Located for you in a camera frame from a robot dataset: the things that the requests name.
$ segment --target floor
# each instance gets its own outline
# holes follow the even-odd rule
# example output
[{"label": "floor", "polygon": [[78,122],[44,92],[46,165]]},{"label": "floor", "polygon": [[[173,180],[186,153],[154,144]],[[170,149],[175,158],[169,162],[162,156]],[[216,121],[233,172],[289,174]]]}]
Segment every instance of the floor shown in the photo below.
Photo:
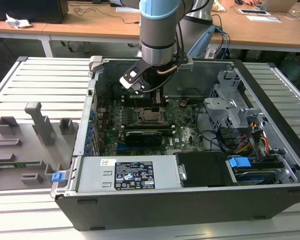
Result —
[{"label": "floor", "polygon": [[[53,55],[57,58],[90,58],[94,55],[130,58],[134,57],[139,49],[137,45],[130,47],[125,43],[91,42],[89,44],[90,52],[85,53],[84,44],[82,42],[72,41],[69,43],[69,45],[73,52],[70,52],[67,47],[67,42],[65,42],[65,46],[63,46],[60,41],[51,41],[50,43]],[[234,49],[231,50],[230,53],[230,57],[235,59],[239,56],[240,51]],[[246,57],[246,62],[256,62],[256,55],[257,51],[249,51]],[[296,57],[294,53],[289,53],[289,55],[297,58],[300,63],[300,56]],[[45,53],[41,42],[38,40],[11,38],[0,39],[0,81],[4,78],[18,56],[45,57]],[[264,52],[259,61],[265,63],[275,63],[277,66],[279,66],[282,58],[282,52]]]}]

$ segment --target open computer chassis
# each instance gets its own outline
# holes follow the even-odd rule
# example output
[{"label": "open computer chassis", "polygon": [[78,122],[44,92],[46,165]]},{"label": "open computer chassis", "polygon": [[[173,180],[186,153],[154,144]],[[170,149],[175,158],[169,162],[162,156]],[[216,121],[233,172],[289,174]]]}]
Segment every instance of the open computer chassis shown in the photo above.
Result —
[{"label": "open computer chassis", "polygon": [[77,230],[270,219],[300,203],[300,139],[242,62],[190,59],[154,111],[118,84],[134,62],[91,59],[71,167],[51,191]]}]

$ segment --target crumpled paper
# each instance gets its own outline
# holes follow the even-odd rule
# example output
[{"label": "crumpled paper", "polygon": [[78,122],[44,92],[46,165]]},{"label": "crumpled paper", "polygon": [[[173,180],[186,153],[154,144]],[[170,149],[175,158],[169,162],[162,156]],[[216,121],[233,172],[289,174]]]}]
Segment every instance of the crumpled paper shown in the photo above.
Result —
[{"label": "crumpled paper", "polygon": [[10,27],[18,29],[18,28],[25,28],[25,27],[32,26],[28,20],[25,20],[25,19],[18,20],[18,19],[14,19],[13,17],[8,16],[8,14],[5,14],[5,15],[6,15],[5,22],[8,23]]},{"label": "crumpled paper", "polygon": [[218,0],[214,0],[213,1],[213,5],[212,5],[212,11],[216,11],[216,12],[225,12],[226,9],[224,6],[222,6]]}]

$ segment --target computer mouse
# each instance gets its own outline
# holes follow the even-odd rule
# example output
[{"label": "computer mouse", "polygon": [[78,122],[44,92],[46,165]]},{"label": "computer mouse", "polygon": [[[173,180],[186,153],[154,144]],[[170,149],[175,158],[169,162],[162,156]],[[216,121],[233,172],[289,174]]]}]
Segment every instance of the computer mouse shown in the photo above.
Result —
[{"label": "computer mouse", "polygon": [[242,4],[243,4],[242,0],[234,0],[234,2],[235,2],[236,4],[238,4],[238,5],[242,5]]}]

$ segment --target power supply label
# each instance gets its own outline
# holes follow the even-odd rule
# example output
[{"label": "power supply label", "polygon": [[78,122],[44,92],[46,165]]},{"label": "power supply label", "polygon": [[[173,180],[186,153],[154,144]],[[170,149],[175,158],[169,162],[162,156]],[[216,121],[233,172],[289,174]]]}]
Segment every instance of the power supply label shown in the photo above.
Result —
[{"label": "power supply label", "polygon": [[114,188],[116,190],[155,189],[152,161],[116,162]]}]

